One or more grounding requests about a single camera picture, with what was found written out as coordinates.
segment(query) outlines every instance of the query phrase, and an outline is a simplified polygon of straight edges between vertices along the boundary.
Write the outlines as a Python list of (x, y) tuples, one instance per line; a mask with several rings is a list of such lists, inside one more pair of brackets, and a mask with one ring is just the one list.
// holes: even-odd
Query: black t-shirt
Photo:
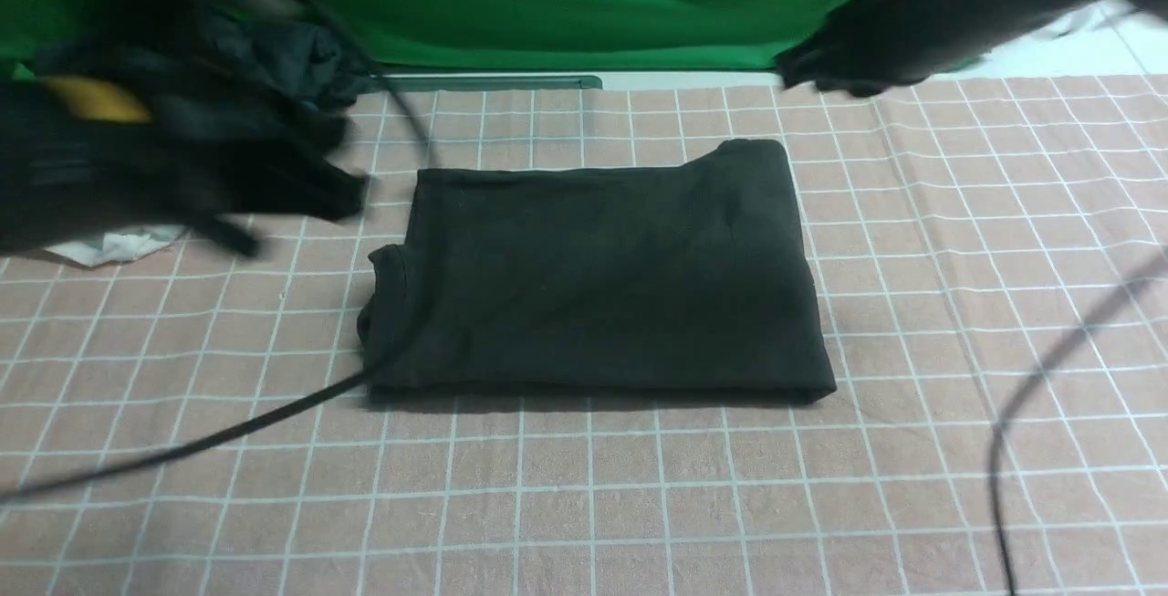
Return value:
[(430, 168), (405, 243), (370, 259), (366, 366), (420, 320), (377, 389), (835, 391), (786, 153), (770, 139), (670, 168)]

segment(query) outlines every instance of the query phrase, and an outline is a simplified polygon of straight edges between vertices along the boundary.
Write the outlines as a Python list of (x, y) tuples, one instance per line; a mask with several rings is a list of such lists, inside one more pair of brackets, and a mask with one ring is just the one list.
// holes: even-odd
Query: black fabric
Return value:
[(374, 377), (381, 395), (835, 391), (786, 153), (770, 139), (673, 168), (427, 168), (404, 244), (369, 258), (367, 368), (436, 289), (418, 342)]
[(342, 48), (322, 26), (243, 22), (201, 11), (196, 28), (200, 42), (237, 72), (321, 111), (347, 109), (375, 85), (359, 56)]
[(118, 0), (121, 14), (99, 19), (86, 34), (41, 48), (37, 76), (92, 75), (111, 47), (146, 47), (168, 56), (207, 61), (283, 96), (339, 112), (376, 89), (375, 77), (326, 27), (305, 21), (242, 21), (180, 0)]

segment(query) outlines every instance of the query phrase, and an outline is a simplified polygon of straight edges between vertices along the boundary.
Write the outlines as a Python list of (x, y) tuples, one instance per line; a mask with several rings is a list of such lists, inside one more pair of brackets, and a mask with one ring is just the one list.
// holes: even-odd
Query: black cable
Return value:
[(994, 424), (993, 441), (989, 443), (989, 466), (988, 488), (989, 505), (994, 519), (994, 534), (997, 540), (997, 556), (1002, 564), (1002, 575), (1006, 577), (1006, 591), (1009, 596), (1017, 594), (1017, 576), (1014, 573), (1014, 557), (1010, 555), (1009, 539), (1006, 533), (1006, 513), (1002, 507), (1001, 471), (1002, 456), (1006, 451), (1006, 435), (1010, 425), (1017, 417), (1022, 406), (1041, 388), (1049, 379), (1050, 373), (1063, 365), (1064, 360), (1072, 352), (1086, 342), (1091, 335), (1101, 326), (1110, 323), (1127, 305), (1135, 304), (1136, 298), (1147, 289), (1152, 280), (1168, 272), (1168, 261), (1164, 255), (1166, 248), (1161, 248), (1156, 256), (1152, 256), (1146, 264), (1131, 272), (1124, 284), (1115, 286), (1107, 297), (1100, 302), (1080, 321), (1078, 328), (1071, 331), (1058, 341), (1045, 356), (1040, 360), (1033, 373), (1027, 375), (1014, 394), (1009, 397), (1006, 407), (1002, 408), (997, 422)]

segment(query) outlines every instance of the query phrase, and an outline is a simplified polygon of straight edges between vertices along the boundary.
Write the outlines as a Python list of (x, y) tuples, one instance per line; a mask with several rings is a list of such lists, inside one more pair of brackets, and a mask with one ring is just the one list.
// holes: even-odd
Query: white grid line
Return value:
[[(820, 104), (823, 108), (823, 113), (826, 113), (826, 116), (828, 118), (828, 122), (827, 122), (828, 123), (828, 129), (830, 129), (830, 126), (832, 126), (832, 118), (830, 118), (830, 115), (828, 113), (828, 110), (827, 110), (827, 102), (825, 99), (820, 98)], [(835, 144), (836, 155), (843, 155), (843, 147), (840, 146), (840, 139), (837, 137), (835, 137), (834, 134), (832, 136), (832, 139), (833, 139), (833, 143)], [(850, 183), (851, 175), (848, 174), (847, 171), (844, 171), (844, 174), (847, 175), (848, 183)], [(860, 207), (860, 200), (858, 200), (858, 197), (856, 197), (855, 193), (851, 193), (851, 201), (853, 201), (853, 203), (856, 207), (856, 213), (858, 215), (861, 215), (861, 219), (863, 219), (862, 214), (860, 213), (860, 209), (861, 209), (861, 207)], [(867, 227), (864, 227), (864, 238), (865, 238), (865, 242), (868, 243), (868, 247), (875, 252), (876, 248), (872, 245), (871, 234), (868, 233)], [(884, 290), (887, 291), (888, 286), (884, 284), (884, 275), (880, 271), (878, 265), (880, 265), (880, 263), (877, 262), (877, 272), (876, 272), (876, 275), (877, 275), (877, 278), (881, 282), (881, 285), (884, 286)], [(827, 292), (827, 285), (826, 285), (827, 280), (826, 280), (826, 278), (821, 283), (825, 284), (823, 285), (823, 289), (825, 289), (823, 290), (823, 298), (830, 302), (830, 293)], [(889, 307), (891, 307), (891, 305), (892, 305), (891, 300), (889, 300)], [(827, 317), (828, 317), (828, 320), (830, 321), (832, 331), (834, 331), (835, 333), (840, 333), (840, 325), (839, 325), (839, 321), (836, 320), (835, 311), (833, 310), (833, 307), (830, 306), (830, 304), (828, 304), (828, 307), (827, 307)], [(909, 346), (904, 342), (903, 338), (901, 338), (901, 346), (903, 347), (905, 356), (909, 356)], [(844, 374), (851, 374), (851, 370), (849, 368), (848, 356), (842, 351), (840, 352), (840, 366), (843, 368), (843, 373)], [(869, 466), (871, 466), (871, 472), (872, 472), (872, 474), (880, 474), (880, 465), (876, 463), (876, 453), (872, 452), (871, 437), (868, 434), (868, 421), (864, 421), (864, 416), (860, 411), (857, 413), (857, 416), (856, 416), (856, 423), (857, 423), (857, 425), (860, 428), (860, 436), (864, 441), (864, 450), (868, 452), (868, 464), (869, 464)], [(896, 519), (892, 518), (892, 510), (888, 506), (888, 495), (884, 493), (884, 487), (878, 481), (876, 483), (876, 494), (880, 497), (880, 504), (881, 504), (881, 507), (883, 508), (884, 520), (888, 521), (888, 526), (892, 531), (892, 549), (894, 549), (894, 554), (896, 555), (896, 570), (897, 570), (897, 573), (899, 574), (899, 577), (901, 577), (901, 588), (904, 589), (905, 594), (909, 594), (911, 591), (911, 587), (909, 585), (909, 575), (908, 575), (908, 571), (904, 568), (904, 554), (901, 550), (901, 534), (898, 534), (897, 531), (896, 531)]]
[[(770, 93), (771, 93), (771, 102), (774, 102), (774, 118), (778, 122), (779, 133), (781, 134), (783, 133), (783, 115), (779, 115), (778, 97), (776, 96), (774, 90), (771, 90)], [(792, 160), (787, 161), (787, 168), (791, 171), (791, 183), (793, 185), (793, 187), (795, 189), (795, 193), (798, 195), (798, 193), (799, 193), (799, 181), (798, 181), (798, 176), (795, 175), (794, 165), (792, 164)], [(804, 209), (802, 197), (795, 196), (795, 206), (798, 207), (798, 210), (799, 210), (799, 217), (800, 219), (807, 219), (807, 212)], [(818, 276), (818, 278), (815, 279), (815, 283), (816, 284), (823, 284), (825, 280), (823, 280), (822, 268), (820, 266), (820, 263), (818, 261), (814, 261), (814, 256), (819, 256), (819, 252), (815, 250), (815, 238), (812, 237), (812, 235), (809, 233), (807, 234), (807, 245), (808, 245), (808, 249), (811, 250), (811, 258), (812, 258), (812, 261), (811, 261), (811, 268), (812, 268), (813, 271), (815, 271), (815, 275)], [(839, 390), (842, 390), (842, 391), (848, 393), (848, 394), (853, 393), (850, 383), (847, 383), (847, 382), (839, 383), (840, 382), (839, 375), (836, 375), (836, 382), (837, 382), (836, 383), (836, 388)], [(827, 545), (823, 542), (823, 527), (819, 522), (819, 512), (818, 512), (818, 507), (815, 506), (815, 498), (812, 495), (812, 492), (811, 492), (811, 481), (809, 481), (811, 480), (811, 476), (809, 476), (809, 472), (807, 472), (807, 462), (804, 458), (802, 439), (800, 438), (800, 434), (799, 434), (800, 425), (795, 424), (794, 417), (790, 413), (787, 414), (787, 421), (788, 421), (791, 430), (792, 430), (792, 437), (794, 438), (795, 451), (799, 455), (799, 476), (800, 476), (799, 480), (804, 485), (804, 497), (807, 500), (807, 508), (811, 512), (812, 526), (814, 527), (815, 534), (818, 536), (818, 539), (816, 539), (816, 549), (819, 550), (820, 576), (823, 578), (823, 589), (826, 590), (827, 594), (830, 594), (832, 592), (832, 571), (829, 570), (829, 567), (827, 566)]]

